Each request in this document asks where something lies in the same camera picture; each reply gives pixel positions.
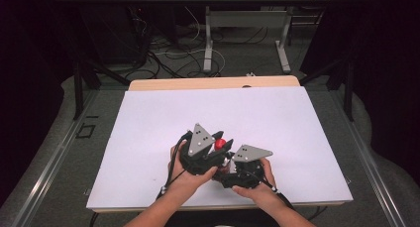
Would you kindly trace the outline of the person's dark lap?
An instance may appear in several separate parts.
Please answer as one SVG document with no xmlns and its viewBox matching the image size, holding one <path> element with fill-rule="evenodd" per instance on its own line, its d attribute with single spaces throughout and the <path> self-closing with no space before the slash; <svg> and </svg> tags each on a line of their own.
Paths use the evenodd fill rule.
<svg viewBox="0 0 420 227">
<path fill-rule="evenodd" d="M 279 227 L 276 221 L 259 209 L 177 211 L 164 227 Z"/>
</svg>

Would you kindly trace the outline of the black metal stand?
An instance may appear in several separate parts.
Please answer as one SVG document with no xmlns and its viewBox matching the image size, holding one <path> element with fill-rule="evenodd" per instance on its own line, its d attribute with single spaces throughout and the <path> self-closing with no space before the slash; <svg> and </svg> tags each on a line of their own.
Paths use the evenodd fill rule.
<svg viewBox="0 0 420 227">
<path fill-rule="evenodd" d="M 86 84 L 90 89 L 98 90 L 101 86 L 101 81 L 97 72 L 104 73 L 106 76 L 118 81 L 119 83 L 128 86 L 131 81 L 116 72 L 110 70 L 103 64 L 88 59 L 79 60 L 73 63 L 73 80 L 74 80 L 74 98 L 75 98 L 75 113 L 74 120 L 77 120 L 84 110 L 83 99 L 83 84 Z"/>
<path fill-rule="evenodd" d="M 301 85 L 305 85 L 311 80 L 321 75 L 329 73 L 330 76 L 326 82 L 329 90 L 338 90 L 344 85 L 343 110 L 350 121 L 353 117 L 353 88 L 354 88 L 354 63 L 348 58 L 335 59 L 327 65 L 317 69 L 309 75 L 305 75 L 299 80 Z"/>
</svg>

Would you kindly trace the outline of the person's right hand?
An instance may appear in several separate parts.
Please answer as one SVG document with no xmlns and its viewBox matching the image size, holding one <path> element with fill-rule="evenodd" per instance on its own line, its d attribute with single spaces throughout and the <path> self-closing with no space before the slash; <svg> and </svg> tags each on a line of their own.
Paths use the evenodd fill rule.
<svg viewBox="0 0 420 227">
<path fill-rule="evenodd" d="M 269 160 L 261 158 L 261 163 L 267 182 L 273 187 L 276 187 Z M 259 184 L 255 188 L 244 188 L 234 185 L 232 190 L 243 197 L 251 199 L 259 208 L 262 208 L 264 204 L 276 200 L 276 194 L 264 183 Z"/>
</svg>

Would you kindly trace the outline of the light wooden table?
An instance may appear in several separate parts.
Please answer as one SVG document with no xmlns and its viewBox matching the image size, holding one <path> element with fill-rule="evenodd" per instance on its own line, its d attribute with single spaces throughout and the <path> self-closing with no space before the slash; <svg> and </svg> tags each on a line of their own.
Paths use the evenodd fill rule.
<svg viewBox="0 0 420 227">
<path fill-rule="evenodd" d="M 138 79 L 129 91 L 299 86 L 293 75 Z"/>
</svg>

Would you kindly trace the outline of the aluminium floor rail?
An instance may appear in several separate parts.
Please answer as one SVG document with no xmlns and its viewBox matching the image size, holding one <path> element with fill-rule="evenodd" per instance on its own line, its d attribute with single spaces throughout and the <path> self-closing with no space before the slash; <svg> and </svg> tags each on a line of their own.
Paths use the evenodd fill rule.
<svg viewBox="0 0 420 227">
<path fill-rule="evenodd" d="M 339 91 L 331 91 L 330 95 L 334 100 L 336 107 L 339 109 L 339 114 L 344 120 L 348 130 L 356 143 L 356 154 L 364 168 L 372 190 L 378 200 L 381 209 L 390 225 L 390 227 L 407 227 L 395 202 L 378 170 L 378 166 L 368 149 L 367 144 L 359 133 L 355 123 L 348 118 L 344 111 L 344 102 L 341 99 Z"/>
<path fill-rule="evenodd" d="M 92 107 L 97 96 L 96 91 L 86 94 L 84 110 L 54 147 L 11 227 L 92 227 L 97 215 L 85 205 L 95 166 L 93 142 L 99 117 Z"/>
</svg>

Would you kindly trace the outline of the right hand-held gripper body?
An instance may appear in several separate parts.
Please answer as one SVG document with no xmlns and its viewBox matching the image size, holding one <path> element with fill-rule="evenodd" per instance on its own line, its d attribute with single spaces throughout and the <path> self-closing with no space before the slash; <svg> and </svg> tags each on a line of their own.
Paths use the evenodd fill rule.
<svg viewBox="0 0 420 227">
<path fill-rule="evenodd" d="M 255 188 L 264 178 L 262 158 L 272 156 L 273 152 L 250 145 L 241 147 L 232 156 L 235 164 L 233 185 Z"/>
</svg>

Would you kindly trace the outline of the black equipment case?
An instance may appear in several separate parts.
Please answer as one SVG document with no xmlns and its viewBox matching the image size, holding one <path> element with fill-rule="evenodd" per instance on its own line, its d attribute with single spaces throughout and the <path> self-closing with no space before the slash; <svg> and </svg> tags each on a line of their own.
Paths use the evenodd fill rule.
<svg viewBox="0 0 420 227">
<path fill-rule="evenodd" d="M 105 64 L 144 63 L 150 42 L 148 23 L 130 7 L 80 9 L 93 45 Z"/>
</svg>

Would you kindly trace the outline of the grey metal frame desk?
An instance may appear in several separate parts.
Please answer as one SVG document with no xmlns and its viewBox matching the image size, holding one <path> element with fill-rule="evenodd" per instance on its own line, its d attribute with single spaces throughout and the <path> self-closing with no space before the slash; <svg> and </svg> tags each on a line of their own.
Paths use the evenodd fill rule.
<svg viewBox="0 0 420 227">
<path fill-rule="evenodd" d="M 285 52 L 285 43 L 288 31 L 291 26 L 294 6 L 282 6 L 281 10 L 241 10 L 223 9 L 214 10 L 209 6 L 205 7 L 205 34 L 206 47 L 204 54 L 203 70 L 209 71 L 212 68 L 213 49 L 212 29 L 229 27 L 260 27 L 280 28 L 282 30 L 280 39 L 275 42 L 275 47 L 280 61 L 281 70 L 290 74 L 291 69 Z"/>
</svg>

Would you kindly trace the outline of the white board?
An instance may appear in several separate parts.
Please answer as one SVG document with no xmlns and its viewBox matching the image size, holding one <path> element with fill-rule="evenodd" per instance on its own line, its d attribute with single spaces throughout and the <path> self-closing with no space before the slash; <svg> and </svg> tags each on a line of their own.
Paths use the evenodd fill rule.
<svg viewBox="0 0 420 227">
<path fill-rule="evenodd" d="M 196 124 L 223 132 L 234 148 L 269 150 L 277 188 L 293 204 L 353 198 L 301 86 L 128 91 L 87 208 L 132 211 L 152 204 L 166 182 L 171 147 Z"/>
</svg>

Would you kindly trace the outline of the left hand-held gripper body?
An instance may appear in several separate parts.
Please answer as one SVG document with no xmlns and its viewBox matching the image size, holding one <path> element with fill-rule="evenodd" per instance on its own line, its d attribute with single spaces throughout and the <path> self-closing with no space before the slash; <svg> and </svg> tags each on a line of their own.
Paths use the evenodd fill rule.
<svg viewBox="0 0 420 227">
<path fill-rule="evenodd" d="M 196 124 L 181 148 L 179 159 L 183 168 L 191 174 L 205 174 L 210 168 L 220 166 L 226 152 L 215 151 L 214 144 L 212 135 L 200 124 Z"/>
</svg>

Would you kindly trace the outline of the person's left hand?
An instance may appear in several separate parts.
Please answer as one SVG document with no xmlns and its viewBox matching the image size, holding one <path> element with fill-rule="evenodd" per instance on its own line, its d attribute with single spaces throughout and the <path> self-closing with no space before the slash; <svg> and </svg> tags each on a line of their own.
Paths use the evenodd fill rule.
<svg viewBox="0 0 420 227">
<path fill-rule="evenodd" d="M 216 167 L 212 167 L 205 174 L 191 174 L 180 163 L 179 151 L 176 151 L 175 147 L 171 148 L 170 154 L 174 158 L 168 187 L 170 193 L 191 196 L 201 185 L 209 181 L 217 170 Z"/>
</svg>

